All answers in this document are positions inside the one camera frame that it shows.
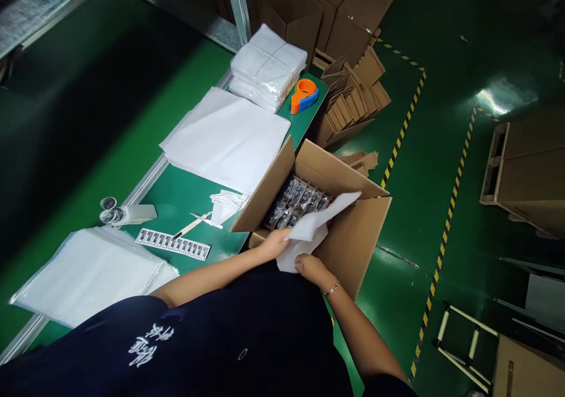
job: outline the navy shirt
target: navy shirt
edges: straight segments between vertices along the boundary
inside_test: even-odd
[[[320,291],[267,263],[174,309],[120,301],[0,367],[8,395],[352,396]],[[379,375],[364,396],[415,396]]]

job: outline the floor marking tape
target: floor marking tape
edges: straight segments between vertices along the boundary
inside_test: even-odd
[[[493,120],[493,121],[495,121],[495,122],[499,122],[499,121],[500,121],[495,115],[493,115],[492,113],[489,113],[488,111],[486,111],[486,110],[485,110],[484,108],[482,108],[482,107],[477,107],[477,111],[480,111],[481,113],[484,113],[486,116],[489,117],[489,119],[491,119],[491,120]]]
[[[473,125],[475,123],[475,118],[477,116],[478,108],[473,107],[473,113],[471,115],[471,120],[469,122],[469,127],[467,129],[467,134],[465,136],[465,144],[461,154],[461,159],[459,160],[459,166],[457,167],[457,175],[455,176],[455,184],[453,185],[453,191],[451,192],[451,199],[449,201],[449,207],[447,209],[447,219],[446,226],[441,235],[440,251],[437,256],[436,271],[434,272],[434,277],[432,279],[430,290],[426,299],[426,306],[424,308],[424,315],[422,316],[422,324],[420,326],[420,332],[418,334],[418,344],[416,344],[416,351],[414,358],[412,359],[412,365],[410,366],[409,381],[414,385],[414,379],[416,378],[416,369],[418,366],[418,361],[420,360],[420,353],[422,349],[422,343],[424,342],[424,336],[426,335],[426,329],[428,327],[428,320],[430,318],[431,306],[434,302],[434,297],[436,296],[436,287],[440,281],[441,267],[443,265],[443,259],[446,255],[446,245],[447,239],[449,237],[449,231],[451,229],[451,220],[453,219],[453,212],[455,211],[455,204],[457,202],[457,195],[459,193],[459,186],[461,183],[461,176],[463,175],[463,168],[465,167],[465,161],[467,159],[467,152],[469,151],[469,145],[471,143],[471,134],[473,133]]]
[[[412,98],[412,102],[410,103],[410,108],[408,109],[408,113],[406,114],[406,118],[402,123],[402,127],[400,129],[400,135],[396,139],[396,143],[394,145],[393,153],[390,156],[390,160],[388,161],[387,168],[384,171],[383,179],[381,180],[381,188],[385,189],[387,187],[388,178],[390,177],[390,172],[394,167],[394,162],[398,157],[398,152],[400,151],[400,146],[402,145],[402,141],[404,136],[406,135],[406,130],[408,129],[408,125],[410,124],[410,120],[412,119],[412,115],[414,114],[414,110],[416,109],[416,104],[418,103],[418,98],[422,92],[422,88],[424,88],[424,83],[426,82],[427,73],[424,70],[422,72],[422,77],[420,78],[420,82],[418,82],[418,86],[416,87],[416,93]]]
[[[414,60],[410,59],[408,56],[402,54],[401,51],[393,48],[392,45],[385,43],[381,38],[377,38],[377,42],[379,42],[380,44],[382,44],[385,48],[390,49],[393,53],[395,53],[396,55],[399,55],[400,58],[402,58],[403,60],[408,61],[411,65],[413,65],[414,67],[417,67],[418,70],[420,71],[426,71],[426,69],[424,67],[422,67],[420,64],[416,63]]]

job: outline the shirt logo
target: shirt logo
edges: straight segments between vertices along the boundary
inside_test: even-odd
[[[157,345],[150,345],[152,344],[151,339],[154,339],[153,344],[157,341],[166,341],[174,333],[175,330],[173,328],[168,327],[167,329],[165,329],[163,326],[157,326],[154,323],[153,328],[148,333],[146,333],[145,336],[137,337],[135,339],[135,344],[133,344],[128,350],[128,353],[137,355],[137,357],[132,360],[129,365],[135,365],[135,367],[138,368],[141,365],[149,362],[153,358],[155,350],[157,350]]]

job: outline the hand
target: hand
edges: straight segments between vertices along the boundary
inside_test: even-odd
[[[337,278],[324,266],[317,257],[301,254],[294,260],[298,273],[317,285],[323,292],[331,290],[337,284]]]
[[[288,246],[289,241],[285,241],[284,239],[291,230],[292,228],[275,229],[259,246],[259,251],[265,256],[267,261],[276,259]]]

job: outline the white tissue paper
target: white tissue paper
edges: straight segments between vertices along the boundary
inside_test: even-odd
[[[252,195],[289,128],[285,118],[211,88],[160,146],[173,166]]]
[[[276,113],[306,68],[307,57],[262,25],[231,61],[230,91]]]
[[[360,191],[340,194],[326,209],[306,213],[298,219],[287,236],[290,240],[288,247],[277,257],[279,270],[297,273],[294,267],[296,257],[303,253],[312,254],[328,234],[326,222],[353,204],[359,196],[361,196]]]
[[[240,211],[246,204],[249,196],[221,190],[219,194],[210,195],[210,199],[214,203],[210,222],[212,226],[219,226]]]
[[[110,226],[71,233],[9,303],[74,328],[106,307],[146,295],[178,270]]]

